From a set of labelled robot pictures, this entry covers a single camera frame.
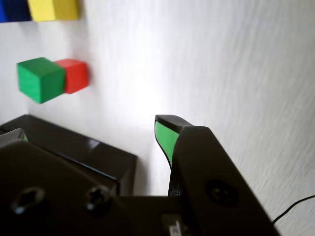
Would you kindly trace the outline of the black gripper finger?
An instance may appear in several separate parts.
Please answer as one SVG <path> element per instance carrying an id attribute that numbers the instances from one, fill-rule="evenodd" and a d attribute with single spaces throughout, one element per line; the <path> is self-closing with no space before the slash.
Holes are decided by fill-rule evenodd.
<path id="1" fill-rule="evenodd" d="M 171 168 L 169 193 L 181 193 L 184 220 L 194 235 L 278 235 L 210 128 L 156 115 L 155 138 Z"/>
<path id="2" fill-rule="evenodd" d="M 110 194 L 91 177 L 25 140 L 0 137 L 0 233 L 3 236 L 117 236 Z"/>

